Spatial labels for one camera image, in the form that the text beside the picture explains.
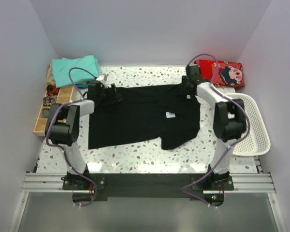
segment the white plastic basket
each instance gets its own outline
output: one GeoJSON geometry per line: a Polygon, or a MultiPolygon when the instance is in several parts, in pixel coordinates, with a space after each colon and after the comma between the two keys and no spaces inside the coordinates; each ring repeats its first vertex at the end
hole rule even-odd
{"type": "Polygon", "coordinates": [[[259,156],[267,153],[271,147],[271,142],[255,100],[242,93],[228,93],[227,95],[244,101],[245,112],[251,125],[248,137],[235,146],[233,154],[237,156],[259,156]]]}

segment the table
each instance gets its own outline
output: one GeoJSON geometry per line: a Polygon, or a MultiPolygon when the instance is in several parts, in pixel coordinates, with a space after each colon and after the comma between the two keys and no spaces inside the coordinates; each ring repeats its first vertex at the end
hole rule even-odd
{"type": "MultiPolygon", "coordinates": [[[[185,67],[100,67],[108,75],[107,83],[117,87],[141,87],[181,83],[185,67]]],[[[224,93],[234,88],[219,88],[224,93]]],[[[78,144],[91,173],[205,173],[211,162],[217,138],[213,132],[214,110],[201,98],[198,136],[174,150],[162,150],[161,139],[88,150],[89,116],[80,118],[78,144]]],[[[42,144],[37,173],[65,173],[62,153],[56,147],[42,144]]],[[[234,156],[231,173],[257,173],[253,157],[234,156]]]]}

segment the black garment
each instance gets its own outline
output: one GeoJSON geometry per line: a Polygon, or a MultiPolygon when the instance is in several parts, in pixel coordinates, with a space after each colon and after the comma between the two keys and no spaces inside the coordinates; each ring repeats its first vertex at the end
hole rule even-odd
{"type": "Polygon", "coordinates": [[[174,149],[197,136],[200,104],[180,94],[180,85],[117,88],[119,103],[95,108],[89,120],[88,148],[161,137],[161,148],[174,149]],[[175,113],[167,118],[166,113],[175,113]]]}

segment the white label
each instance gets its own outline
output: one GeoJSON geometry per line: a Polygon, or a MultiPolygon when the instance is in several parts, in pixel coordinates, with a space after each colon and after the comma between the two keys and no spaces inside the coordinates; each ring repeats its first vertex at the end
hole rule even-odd
{"type": "Polygon", "coordinates": [[[175,114],[174,113],[165,112],[165,114],[166,114],[166,118],[175,117],[175,114]]]}

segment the wooden box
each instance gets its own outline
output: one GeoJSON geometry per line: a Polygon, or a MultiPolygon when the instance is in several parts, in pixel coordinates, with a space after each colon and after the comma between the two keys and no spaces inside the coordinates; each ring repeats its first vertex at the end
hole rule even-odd
{"type": "MultiPolygon", "coordinates": [[[[69,101],[74,101],[76,96],[76,89],[74,86],[61,87],[59,93],[56,97],[56,103],[67,103],[69,101]]],[[[45,137],[45,126],[47,118],[43,118],[43,109],[50,109],[49,106],[44,106],[43,102],[40,107],[39,116],[35,122],[33,133],[38,136],[45,137]]]]}

